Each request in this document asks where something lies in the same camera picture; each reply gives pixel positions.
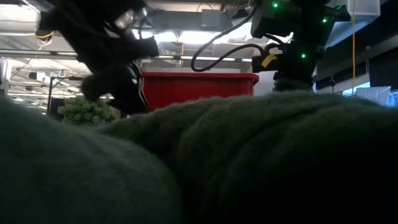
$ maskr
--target red plastic container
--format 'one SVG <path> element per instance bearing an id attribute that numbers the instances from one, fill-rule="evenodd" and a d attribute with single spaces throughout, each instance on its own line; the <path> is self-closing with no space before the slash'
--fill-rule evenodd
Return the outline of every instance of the red plastic container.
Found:
<path id="1" fill-rule="evenodd" d="M 144 72 L 144 93 L 152 110 L 214 96 L 253 95 L 259 77 L 251 73 Z"/>

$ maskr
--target fuzzy green blanket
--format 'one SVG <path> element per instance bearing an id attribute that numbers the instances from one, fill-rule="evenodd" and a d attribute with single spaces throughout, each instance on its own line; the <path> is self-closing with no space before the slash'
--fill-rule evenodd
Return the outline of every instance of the fuzzy green blanket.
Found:
<path id="1" fill-rule="evenodd" d="M 173 105 L 90 133 L 0 100 L 0 222 L 396 222 L 397 115 L 283 93 Z"/>

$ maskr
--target yellow tag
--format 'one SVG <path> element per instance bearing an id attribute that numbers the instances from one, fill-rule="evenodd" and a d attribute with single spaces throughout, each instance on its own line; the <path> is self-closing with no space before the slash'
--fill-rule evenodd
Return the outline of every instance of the yellow tag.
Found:
<path id="1" fill-rule="evenodd" d="M 261 63 L 261 65 L 266 68 L 273 60 L 278 60 L 278 58 L 275 55 L 268 55 L 266 59 L 264 59 Z"/>

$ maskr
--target green towel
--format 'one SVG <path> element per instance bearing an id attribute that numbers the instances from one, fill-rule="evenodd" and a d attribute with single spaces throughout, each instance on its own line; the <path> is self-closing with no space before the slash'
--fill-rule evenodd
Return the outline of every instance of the green towel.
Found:
<path id="1" fill-rule="evenodd" d="M 0 99 L 0 223 L 180 223 L 171 171 L 126 141 Z"/>
<path id="2" fill-rule="evenodd" d="M 190 223 L 398 221 L 398 111 L 279 93 L 172 105 L 100 133 L 175 172 Z"/>

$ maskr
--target black machine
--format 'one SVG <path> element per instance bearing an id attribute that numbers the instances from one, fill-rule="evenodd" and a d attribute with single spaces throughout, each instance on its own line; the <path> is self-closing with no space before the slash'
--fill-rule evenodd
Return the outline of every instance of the black machine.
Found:
<path id="1" fill-rule="evenodd" d="M 144 0 L 40 0 L 48 7 L 42 12 L 38 33 L 42 37 L 53 30 L 59 31 L 93 73 L 81 86 L 88 100 L 95 101 L 110 93 L 114 100 L 109 104 L 127 114 L 149 111 L 142 92 L 143 78 L 135 60 L 159 55 L 154 37 L 138 39 L 128 27 L 120 28 L 118 20 L 126 13 L 141 16 L 140 26 L 150 24 L 151 9 Z M 214 67 L 233 52 L 246 47 L 260 50 L 253 57 L 253 72 L 277 70 L 274 80 L 278 91 L 308 89 L 317 60 L 325 52 L 325 45 L 337 21 L 351 19 L 346 6 L 327 7 L 327 0 L 257 0 L 251 12 L 238 25 L 222 32 L 202 46 L 194 55 L 191 67 L 204 72 Z M 252 19 L 253 37 L 268 37 L 278 44 L 265 49 L 247 44 L 228 52 L 206 68 L 195 68 L 195 60 L 212 42 L 230 33 Z M 273 35 L 287 36 L 294 32 L 289 44 Z M 281 55 L 271 55 L 269 49 L 277 47 Z"/>

